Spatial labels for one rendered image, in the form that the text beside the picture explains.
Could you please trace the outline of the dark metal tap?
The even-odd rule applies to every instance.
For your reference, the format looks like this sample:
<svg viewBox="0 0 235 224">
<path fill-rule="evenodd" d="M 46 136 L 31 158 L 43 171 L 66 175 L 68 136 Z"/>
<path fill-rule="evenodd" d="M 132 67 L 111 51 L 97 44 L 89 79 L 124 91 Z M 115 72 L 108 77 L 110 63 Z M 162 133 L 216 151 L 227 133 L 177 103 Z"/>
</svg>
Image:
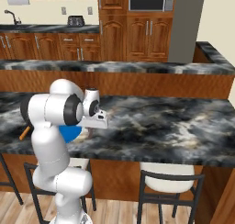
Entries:
<svg viewBox="0 0 235 224">
<path fill-rule="evenodd" d="M 5 12 L 5 14 L 10 14 L 13 17 L 13 21 L 14 21 L 15 25 L 21 25 L 22 24 L 20 18 L 16 19 L 16 16 L 15 16 L 15 14 L 13 12 L 11 12 L 11 11 L 9 11 L 7 9 L 4 12 Z"/>
</svg>

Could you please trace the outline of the white-seated black-framed stool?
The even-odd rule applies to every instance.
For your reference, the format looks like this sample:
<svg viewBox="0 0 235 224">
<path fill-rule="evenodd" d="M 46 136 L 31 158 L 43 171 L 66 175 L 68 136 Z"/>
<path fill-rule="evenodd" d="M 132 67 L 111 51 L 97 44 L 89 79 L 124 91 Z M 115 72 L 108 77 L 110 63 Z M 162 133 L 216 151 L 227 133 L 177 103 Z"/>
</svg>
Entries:
<svg viewBox="0 0 235 224">
<path fill-rule="evenodd" d="M 173 218 L 179 206 L 191 207 L 188 224 L 193 224 L 204 179 L 193 165 L 141 162 L 137 224 L 144 204 L 158 205 L 160 224 L 162 205 L 173 205 Z"/>
<path fill-rule="evenodd" d="M 82 168 L 84 170 L 87 170 L 89 173 L 92 172 L 91 163 L 88 159 L 71 158 L 70 165 L 72 167 Z M 26 173 L 26 176 L 28 179 L 28 185 L 29 185 L 30 192 L 32 194 L 35 209 L 36 209 L 36 212 L 38 215 L 39 224 L 50 224 L 42 216 L 40 205 L 39 205 L 39 200 L 38 200 L 38 195 L 54 196 L 54 193 L 39 189 L 36 186 L 34 186 L 31 171 L 35 170 L 36 168 L 37 168 L 37 165 L 35 165 L 35 164 L 31 164 L 28 162 L 24 163 L 24 169 L 25 169 L 25 173 Z"/>
</svg>

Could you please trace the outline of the tall wooden cupboard unit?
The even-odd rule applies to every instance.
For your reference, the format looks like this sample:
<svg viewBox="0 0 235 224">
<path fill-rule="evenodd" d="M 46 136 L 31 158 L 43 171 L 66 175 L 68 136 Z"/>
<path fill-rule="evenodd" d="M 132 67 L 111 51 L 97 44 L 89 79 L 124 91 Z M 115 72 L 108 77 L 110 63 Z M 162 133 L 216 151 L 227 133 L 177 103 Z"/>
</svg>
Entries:
<svg viewBox="0 0 235 224">
<path fill-rule="evenodd" d="M 129 0 L 98 0 L 103 61 L 166 62 L 172 11 L 129 11 Z"/>
</svg>

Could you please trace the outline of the wooden-handled cutlery piece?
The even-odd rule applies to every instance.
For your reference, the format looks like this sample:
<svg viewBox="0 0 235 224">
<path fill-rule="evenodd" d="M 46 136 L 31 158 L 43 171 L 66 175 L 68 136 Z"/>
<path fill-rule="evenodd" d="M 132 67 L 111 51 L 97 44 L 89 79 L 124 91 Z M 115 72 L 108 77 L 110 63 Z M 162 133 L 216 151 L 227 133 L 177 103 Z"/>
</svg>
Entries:
<svg viewBox="0 0 235 224">
<path fill-rule="evenodd" d="M 27 136 L 29 130 L 30 130 L 30 126 L 27 126 L 27 127 L 24 129 L 24 131 L 22 132 L 22 134 L 19 136 L 19 139 L 20 139 L 20 140 L 23 140 L 23 139 Z"/>
</svg>

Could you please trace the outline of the black toaster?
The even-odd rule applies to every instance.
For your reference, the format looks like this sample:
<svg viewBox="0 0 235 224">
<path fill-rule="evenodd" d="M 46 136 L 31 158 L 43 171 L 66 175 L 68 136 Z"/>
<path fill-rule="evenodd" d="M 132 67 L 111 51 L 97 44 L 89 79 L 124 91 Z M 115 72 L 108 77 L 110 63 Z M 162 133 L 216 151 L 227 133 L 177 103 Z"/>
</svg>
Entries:
<svg viewBox="0 0 235 224">
<path fill-rule="evenodd" d="M 67 25 L 70 27 L 83 27 L 84 17 L 83 16 L 68 16 Z"/>
</svg>

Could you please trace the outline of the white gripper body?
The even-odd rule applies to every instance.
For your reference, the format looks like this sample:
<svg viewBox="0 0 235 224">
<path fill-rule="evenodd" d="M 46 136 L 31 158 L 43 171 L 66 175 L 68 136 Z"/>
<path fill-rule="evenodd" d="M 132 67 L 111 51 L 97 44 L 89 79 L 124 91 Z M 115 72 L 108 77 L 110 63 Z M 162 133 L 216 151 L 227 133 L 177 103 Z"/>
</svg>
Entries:
<svg viewBox="0 0 235 224">
<path fill-rule="evenodd" d="M 83 117 L 78 123 L 78 126 L 92 129 L 106 129 L 107 118 L 101 115 L 93 116 L 92 118 Z"/>
</svg>

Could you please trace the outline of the grey fridge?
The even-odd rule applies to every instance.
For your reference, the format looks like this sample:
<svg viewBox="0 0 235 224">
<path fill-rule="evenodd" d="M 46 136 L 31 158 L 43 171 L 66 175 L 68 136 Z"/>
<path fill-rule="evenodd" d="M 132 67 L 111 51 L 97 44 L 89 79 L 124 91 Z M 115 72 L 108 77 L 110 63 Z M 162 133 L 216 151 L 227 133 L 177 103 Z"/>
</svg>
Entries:
<svg viewBox="0 0 235 224">
<path fill-rule="evenodd" d="M 174 0 L 168 62 L 191 63 L 204 0 Z"/>
</svg>

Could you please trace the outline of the blue plate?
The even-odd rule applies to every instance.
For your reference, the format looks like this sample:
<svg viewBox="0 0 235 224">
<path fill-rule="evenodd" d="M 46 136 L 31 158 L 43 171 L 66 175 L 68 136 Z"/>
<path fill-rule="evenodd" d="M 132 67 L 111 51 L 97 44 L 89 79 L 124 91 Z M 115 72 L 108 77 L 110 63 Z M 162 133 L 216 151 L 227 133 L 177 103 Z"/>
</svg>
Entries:
<svg viewBox="0 0 235 224">
<path fill-rule="evenodd" d="M 59 126 L 59 131 L 64 141 L 69 143 L 80 135 L 82 128 L 77 126 Z"/>
</svg>

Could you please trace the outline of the wooden base cupboard run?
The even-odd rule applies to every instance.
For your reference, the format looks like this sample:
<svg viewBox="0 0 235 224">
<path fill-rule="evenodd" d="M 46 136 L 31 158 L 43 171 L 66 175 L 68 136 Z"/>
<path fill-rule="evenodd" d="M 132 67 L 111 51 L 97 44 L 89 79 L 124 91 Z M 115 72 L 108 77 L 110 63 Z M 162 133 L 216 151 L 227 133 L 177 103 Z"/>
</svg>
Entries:
<svg viewBox="0 0 235 224">
<path fill-rule="evenodd" d="M 95 33 L 0 33 L 0 59 L 100 61 Z"/>
</svg>

